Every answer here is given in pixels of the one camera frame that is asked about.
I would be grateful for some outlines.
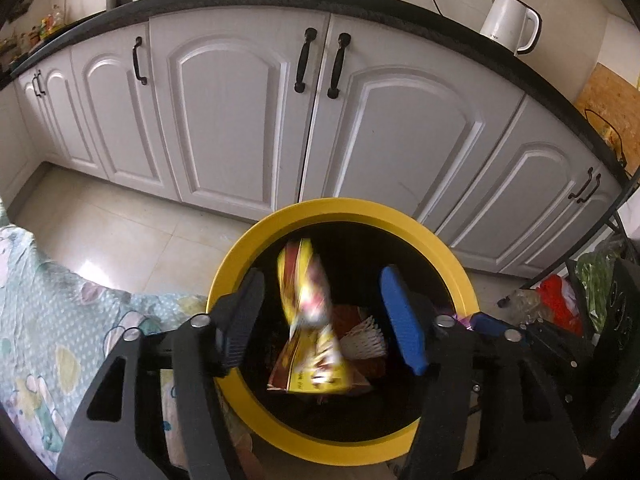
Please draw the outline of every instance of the wooden board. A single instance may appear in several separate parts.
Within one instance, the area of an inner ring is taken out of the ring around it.
[[[594,114],[585,114],[585,108],[603,116],[620,134],[626,156],[626,170],[633,173],[640,166],[640,91],[606,66],[598,63],[575,102],[603,137],[615,138],[616,154],[620,156],[620,142],[607,124]]]

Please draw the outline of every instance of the trash can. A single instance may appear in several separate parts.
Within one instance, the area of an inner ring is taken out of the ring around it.
[[[289,326],[280,304],[276,260],[287,241],[310,238],[333,304],[366,308],[388,343],[386,374],[357,397],[267,391],[273,353]],[[461,317],[478,311],[471,283],[449,249],[412,218],[386,206],[323,198],[277,211],[232,247],[214,278],[207,308],[235,291],[250,267],[265,275],[265,299],[239,368],[219,381],[229,405],[264,440],[292,455],[338,466],[383,462],[407,453],[422,409],[423,378],[400,355],[380,293],[383,267],[395,264],[409,289]]]

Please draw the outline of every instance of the light blue patterned cloth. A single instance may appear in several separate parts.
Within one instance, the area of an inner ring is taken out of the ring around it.
[[[172,330],[205,307],[201,296],[130,294],[81,278],[39,251],[33,234],[10,224],[0,200],[0,402],[51,470],[120,335],[132,326],[146,334]],[[184,466],[172,373],[161,382],[170,457]],[[242,429],[232,426],[237,440]]]

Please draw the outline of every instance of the screw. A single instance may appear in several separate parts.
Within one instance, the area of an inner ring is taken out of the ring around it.
[[[441,314],[436,317],[436,325],[441,328],[451,328],[456,324],[456,320],[451,316],[446,316],[445,314]]]
[[[211,323],[211,319],[207,314],[198,314],[191,318],[191,326],[194,328],[202,328],[207,326],[209,323]]]
[[[140,334],[142,334],[142,331],[138,327],[134,326],[132,328],[127,328],[125,333],[122,334],[122,338],[124,341],[135,341],[140,337]]]
[[[507,339],[507,341],[511,341],[512,343],[519,343],[522,339],[522,334],[514,328],[505,330],[504,336]]]

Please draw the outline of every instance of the floor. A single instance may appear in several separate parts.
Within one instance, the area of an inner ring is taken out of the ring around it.
[[[46,174],[12,220],[32,231],[51,258],[82,277],[151,294],[208,294],[226,252],[251,227],[61,168]],[[482,310],[491,314],[498,313],[495,302],[522,282],[475,272],[469,278]],[[385,464],[311,464],[260,439],[255,452],[270,480],[394,478]]]

